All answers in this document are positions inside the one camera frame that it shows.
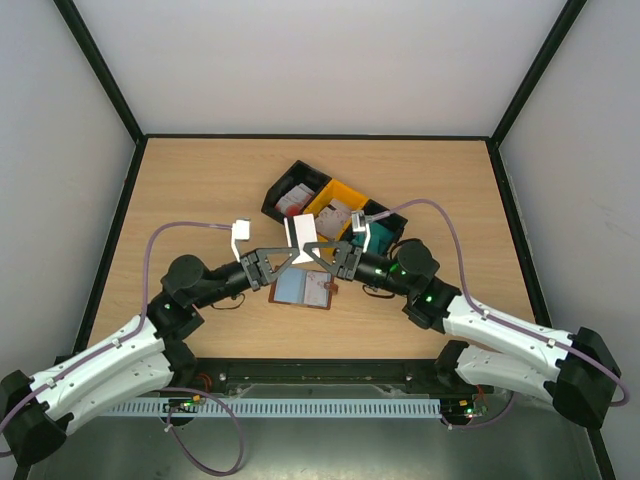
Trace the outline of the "white credit card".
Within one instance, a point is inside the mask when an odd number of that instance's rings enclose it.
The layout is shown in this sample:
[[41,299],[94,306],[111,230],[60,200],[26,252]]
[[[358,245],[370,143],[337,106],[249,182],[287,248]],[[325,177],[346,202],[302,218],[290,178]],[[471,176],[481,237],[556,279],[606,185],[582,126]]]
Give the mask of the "white credit card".
[[314,261],[314,258],[304,251],[307,243],[318,241],[315,219],[312,214],[302,214],[286,217],[284,220],[287,244],[290,248],[296,248],[298,255],[293,264],[306,264]]
[[307,271],[302,303],[311,307],[326,308],[329,304],[331,275],[327,272]]

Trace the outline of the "brown leather card holder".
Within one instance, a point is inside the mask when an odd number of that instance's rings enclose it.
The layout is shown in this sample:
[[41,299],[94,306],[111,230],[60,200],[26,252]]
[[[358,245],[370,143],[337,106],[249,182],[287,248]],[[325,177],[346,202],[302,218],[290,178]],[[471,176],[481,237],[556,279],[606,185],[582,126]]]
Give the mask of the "brown leather card holder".
[[335,278],[331,275],[331,283],[327,284],[330,288],[329,304],[326,308],[311,307],[302,303],[305,274],[307,270],[301,268],[288,268],[271,286],[269,294],[269,302],[274,304],[300,306],[305,308],[329,310],[331,308],[332,299],[338,294],[339,288],[335,282]]

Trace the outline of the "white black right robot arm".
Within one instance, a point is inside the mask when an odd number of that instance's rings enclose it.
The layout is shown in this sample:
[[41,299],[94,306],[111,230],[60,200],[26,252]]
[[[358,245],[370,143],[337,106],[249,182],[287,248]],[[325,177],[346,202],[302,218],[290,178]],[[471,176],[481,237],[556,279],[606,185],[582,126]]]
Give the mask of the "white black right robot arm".
[[439,264],[419,240],[402,242],[392,257],[347,242],[329,246],[330,262],[314,244],[303,250],[339,279],[403,297],[403,311],[418,327],[455,336],[436,367],[443,389],[495,386],[546,402],[579,426],[603,426],[621,371],[597,332],[547,328],[478,303],[437,277]]

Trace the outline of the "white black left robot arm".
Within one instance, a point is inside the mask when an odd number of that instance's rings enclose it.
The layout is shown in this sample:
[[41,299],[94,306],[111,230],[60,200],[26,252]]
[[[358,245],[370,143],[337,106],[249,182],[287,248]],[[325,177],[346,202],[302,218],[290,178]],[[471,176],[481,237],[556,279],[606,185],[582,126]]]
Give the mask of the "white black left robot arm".
[[21,467],[34,465],[67,437],[111,407],[141,394],[187,386],[195,356],[185,340],[204,319],[199,311],[246,290],[268,286],[299,255],[274,268],[273,248],[252,250],[215,270],[182,255],[161,279],[162,290],[143,310],[93,347],[31,376],[21,370],[1,381],[1,433],[7,455]]

